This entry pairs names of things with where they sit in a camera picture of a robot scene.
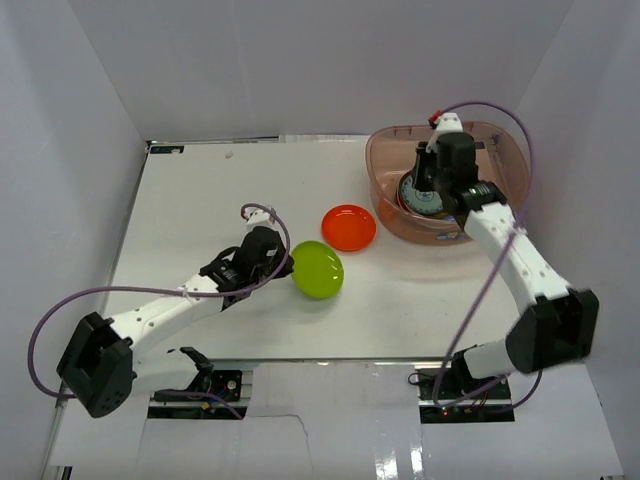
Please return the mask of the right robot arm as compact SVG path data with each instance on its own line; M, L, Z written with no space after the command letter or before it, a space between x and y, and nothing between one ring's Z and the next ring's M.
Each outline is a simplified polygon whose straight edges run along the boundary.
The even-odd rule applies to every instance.
M576 289L539 253L519 225L502 191L479 178L473 138L444 133L416 148L413 186L431 189L444 210L481 246L502 278L518 317L505 337L458 349L450 344L434 378L432 398L444 382L472 399L508 375L541 373L588 358L600 302L590 289Z

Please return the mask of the blue white porcelain plate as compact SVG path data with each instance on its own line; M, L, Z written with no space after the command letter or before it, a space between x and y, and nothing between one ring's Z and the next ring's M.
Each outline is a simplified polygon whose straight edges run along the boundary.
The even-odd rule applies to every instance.
M398 186L404 207L408 211L421 216L433 216L443 211L439 194L435 191L422 192L414 188L410 172L401 178Z

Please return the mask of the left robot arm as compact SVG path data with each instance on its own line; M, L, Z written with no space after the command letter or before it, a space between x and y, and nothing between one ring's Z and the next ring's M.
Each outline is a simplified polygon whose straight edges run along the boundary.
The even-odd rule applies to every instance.
M136 394L208 398L226 405L227 397L214 390L211 359L192 346L154 349L267 282L290 275L290 248L287 231L256 226L240 245L223 250L177 290L109 318L86 315L63 353L58 375L93 418L109 415Z

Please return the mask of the lime green plate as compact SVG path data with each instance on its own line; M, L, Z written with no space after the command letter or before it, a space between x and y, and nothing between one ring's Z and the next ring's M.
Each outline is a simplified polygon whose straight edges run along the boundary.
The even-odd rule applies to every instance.
M291 252L294 260L292 279L307 296L324 300L334 297L344 282L339 256L328 245L314 240L299 243Z

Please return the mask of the red teal floral plate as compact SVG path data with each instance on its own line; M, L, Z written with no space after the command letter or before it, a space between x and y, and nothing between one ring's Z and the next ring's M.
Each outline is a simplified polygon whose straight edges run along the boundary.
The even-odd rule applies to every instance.
M403 200L402 200L402 196L401 196L401 192L400 192L400 187L399 186L397 186L397 188L396 188L395 199L396 199L396 203L397 203L398 207L401 210L404 210L405 207L404 207L404 203L403 203Z

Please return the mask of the orange plate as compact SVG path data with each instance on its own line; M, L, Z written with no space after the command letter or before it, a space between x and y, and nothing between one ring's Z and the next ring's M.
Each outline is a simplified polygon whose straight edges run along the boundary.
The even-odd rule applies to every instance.
M372 214L354 204L342 204L331 208L321 222L324 240L342 252L356 252L368 247L377 233Z

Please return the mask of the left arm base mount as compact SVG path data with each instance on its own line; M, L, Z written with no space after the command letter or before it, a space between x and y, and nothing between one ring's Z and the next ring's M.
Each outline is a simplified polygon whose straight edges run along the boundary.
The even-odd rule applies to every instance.
M199 374L185 394L156 392L148 409L150 419L241 420L247 407L242 398L241 370Z

